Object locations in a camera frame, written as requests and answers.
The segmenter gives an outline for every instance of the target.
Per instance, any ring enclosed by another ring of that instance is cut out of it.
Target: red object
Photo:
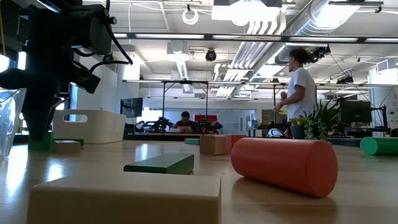
[[[203,118],[206,118],[206,115],[195,115],[196,122],[202,121]],[[216,121],[217,121],[217,115],[207,115],[207,122],[216,122]]]
[[[231,160],[245,177],[315,197],[326,197],[337,181],[336,155],[325,141],[244,138]]]
[[[242,138],[246,138],[244,134],[226,134],[225,135],[225,149],[226,154],[231,154],[234,145]]]

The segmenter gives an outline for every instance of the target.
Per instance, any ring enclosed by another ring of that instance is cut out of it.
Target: table surface
[[[66,175],[122,172],[125,164],[165,152],[195,154],[193,175],[221,177],[222,223],[398,223],[398,157],[364,155],[335,146],[339,173],[327,198],[311,198],[235,173],[228,155],[199,155],[183,142],[123,141],[85,145],[78,154],[14,146],[0,159],[0,223],[25,223],[32,186]]]

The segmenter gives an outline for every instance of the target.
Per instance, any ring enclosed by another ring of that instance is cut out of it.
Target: computer monitor
[[[372,108],[368,101],[340,101],[342,123],[371,123]]]
[[[128,118],[142,116],[142,98],[123,99],[120,101],[120,114]]]

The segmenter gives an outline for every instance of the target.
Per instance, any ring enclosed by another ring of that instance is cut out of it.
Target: person
[[[289,71],[293,72],[289,81],[288,93],[280,94],[282,100],[275,107],[276,111],[287,105],[287,120],[305,116],[313,111],[317,102],[315,82],[309,72],[303,68],[308,62],[309,53],[305,49],[293,49],[289,53]]]
[[[184,111],[181,113],[181,121],[178,121],[175,125],[181,132],[188,132],[190,130],[196,131],[197,124],[193,121],[190,121],[190,115],[188,111]]]

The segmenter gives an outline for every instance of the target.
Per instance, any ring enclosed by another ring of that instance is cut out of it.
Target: white t-shirt
[[[287,105],[287,120],[304,116],[304,111],[309,114],[313,111],[316,103],[315,82],[309,72],[303,67],[294,71],[289,81],[289,89],[287,97],[295,93],[295,86],[299,85],[305,88],[305,96],[302,101]]]

